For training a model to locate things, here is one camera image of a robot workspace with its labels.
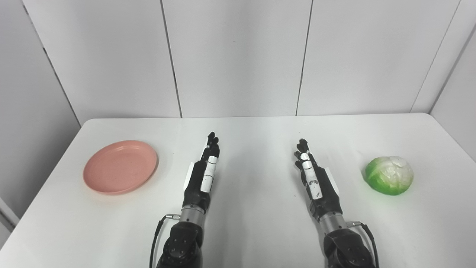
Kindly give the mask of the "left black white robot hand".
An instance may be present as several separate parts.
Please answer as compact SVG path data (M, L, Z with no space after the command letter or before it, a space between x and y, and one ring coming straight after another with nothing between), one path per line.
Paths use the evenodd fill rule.
M200 208L203 212L209 210L211 203L210 192L214 182L216 165L219 161L219 138L214 132L207 136L207 144L201 158L193 163L192 173L184 191L182 207Z

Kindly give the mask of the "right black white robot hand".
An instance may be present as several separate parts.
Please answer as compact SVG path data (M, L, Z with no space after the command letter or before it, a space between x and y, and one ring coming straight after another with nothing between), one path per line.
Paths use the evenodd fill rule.
M320 222L325 215L343 214L340 198L333 188L325 168L318 166L308 147L308 142L305 139L299 139L296 147L295 166L300 171L302 183L311 200L312 216Z

